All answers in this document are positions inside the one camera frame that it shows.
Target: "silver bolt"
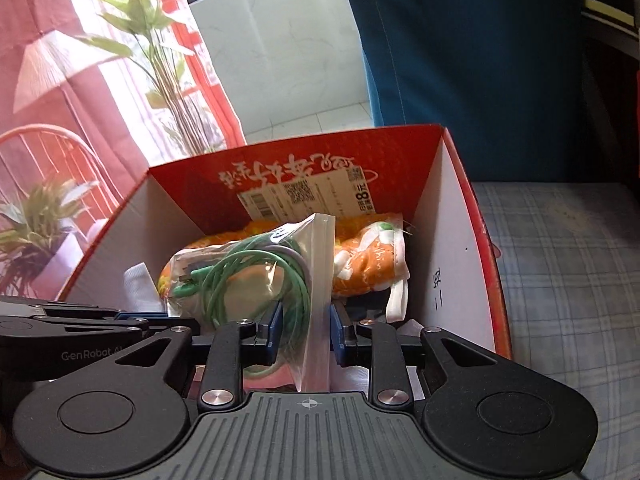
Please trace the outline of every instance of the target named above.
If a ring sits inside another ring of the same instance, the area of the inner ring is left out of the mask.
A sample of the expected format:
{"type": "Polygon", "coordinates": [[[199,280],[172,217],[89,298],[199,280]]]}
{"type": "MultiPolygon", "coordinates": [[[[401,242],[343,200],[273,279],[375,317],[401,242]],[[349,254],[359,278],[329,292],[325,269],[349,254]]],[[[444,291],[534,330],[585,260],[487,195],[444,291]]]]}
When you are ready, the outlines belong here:
{"type": "Polygon", "coordinates": [[[409,400],[409,395],[402,390],[382,390],[378,394],[378,400],[387,406],[399,406],[409,400]]]}
{"type": "Polygon", "coordinates": [[[228,390],[209,390],[202,394],[202,402],[211,406],[222,406],[234,400],[234,394],[228,390]]]}

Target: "dark blue fabric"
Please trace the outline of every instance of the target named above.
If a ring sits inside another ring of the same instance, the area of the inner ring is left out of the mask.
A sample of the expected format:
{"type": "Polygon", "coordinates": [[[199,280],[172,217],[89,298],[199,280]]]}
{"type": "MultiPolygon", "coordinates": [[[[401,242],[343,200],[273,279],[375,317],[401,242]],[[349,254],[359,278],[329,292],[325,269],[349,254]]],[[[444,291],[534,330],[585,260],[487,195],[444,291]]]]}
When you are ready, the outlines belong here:
{"type": "Polygon", "coordinates": [[[374,124],[440,123],[474,180],[580,168],[578,0],[350,0],[374,124]]]}

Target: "plaid tablecloth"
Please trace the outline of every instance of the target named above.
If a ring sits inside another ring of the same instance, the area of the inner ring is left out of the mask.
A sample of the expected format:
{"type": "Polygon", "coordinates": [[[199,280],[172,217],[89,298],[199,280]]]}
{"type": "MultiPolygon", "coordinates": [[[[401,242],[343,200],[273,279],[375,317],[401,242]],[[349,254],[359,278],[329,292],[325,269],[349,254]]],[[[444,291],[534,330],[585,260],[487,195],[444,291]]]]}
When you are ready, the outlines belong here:
{"type": "Polygon", "coordinates": [[[617,184],[474,184],[514,358],[580,391],[598,440],[583,473],[640,479],[640,208],[617,184]]]}

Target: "chair backrest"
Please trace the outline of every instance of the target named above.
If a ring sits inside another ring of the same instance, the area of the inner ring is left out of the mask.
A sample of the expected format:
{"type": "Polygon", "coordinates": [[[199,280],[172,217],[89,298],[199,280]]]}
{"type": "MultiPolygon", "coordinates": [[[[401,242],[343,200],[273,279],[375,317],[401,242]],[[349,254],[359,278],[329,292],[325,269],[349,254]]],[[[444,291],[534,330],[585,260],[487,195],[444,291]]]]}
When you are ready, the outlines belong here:
{"type": "Polygon", "coordinates": [[[0,134],[0,200],[25,197],[35,184],[50,178],[98,182],[82,199],[86,211],[76,219],[85,236],[118,206],[104,165],[75,133],[53,124],[27,124],[0,134]]]}

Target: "flower pot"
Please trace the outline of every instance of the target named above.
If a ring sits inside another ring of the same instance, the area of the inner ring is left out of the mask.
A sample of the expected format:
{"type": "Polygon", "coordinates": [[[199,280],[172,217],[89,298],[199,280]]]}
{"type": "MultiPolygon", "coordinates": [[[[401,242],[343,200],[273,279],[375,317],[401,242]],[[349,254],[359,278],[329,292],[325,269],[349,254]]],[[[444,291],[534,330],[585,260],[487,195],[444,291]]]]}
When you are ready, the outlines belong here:
{"type": "Polygon", "coordinates": [[[31,283],[36,298],[55,300],[81,259],[78,240],[73,234],[67,235],[58,252],[31,283]]]}

